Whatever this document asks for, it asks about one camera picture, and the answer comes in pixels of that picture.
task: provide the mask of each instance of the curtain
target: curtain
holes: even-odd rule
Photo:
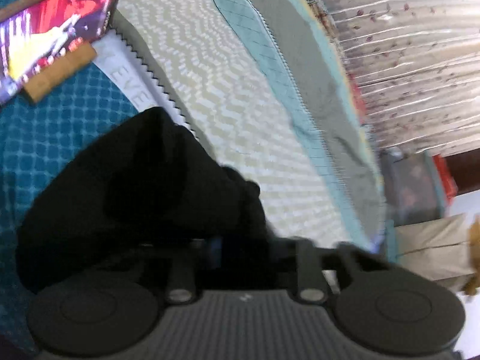
[[[480,148],[480,0],[323,0],[381,148]]]

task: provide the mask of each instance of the bed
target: bed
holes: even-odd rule
[[[9,340],[34,350],[15,228],[77,152],[150,107],[258,182],[277,234],[371,248],[383,226],[378,169],[341,61],[305,0],[120,0],[113,28],[94,44],[94,63],[38,106],[17,96],[0,112],[0,331]]]

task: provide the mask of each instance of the smartphone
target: smartphone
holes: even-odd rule
[[[0,106],[32,76],[100,39],[118,0],[21,0],[0,11]]]

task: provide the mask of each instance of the black cloth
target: black cloth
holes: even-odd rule
[[[266,238],[259,194],[151,108],[80,152],[34,201],[18,229],[17,271],[38,292],[141,242]]]
[[[0,359],[1,360],[29,360],[30,357],[11,344],[0,334]]]

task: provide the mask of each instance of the brown phone case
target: brown phone case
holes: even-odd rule
[[[53,64],[43,68],[40,73],[25,83],[23,90],[28,100],[34,104],[38,103],[54,87],[92,62],[96,56],[97,52],[90,43],[82,43],[76,50],[56,59]]]
[[[8,5],[0,10],[0,22],[40,1],[42,0],[18,0]],[[118,0],[112,4],[112,14],[110,15],[109,22],[112,20],[117,3]],[[96,56],[97,52],[92,45],[90,43],[83,43],[76,50],[57,58],[50,66],[43,68],[40,73],[33,76],[24,84],[23,90],[27,98],[31,103],[38,103],[45,95],[50,93],[54,87],[86,66]]]

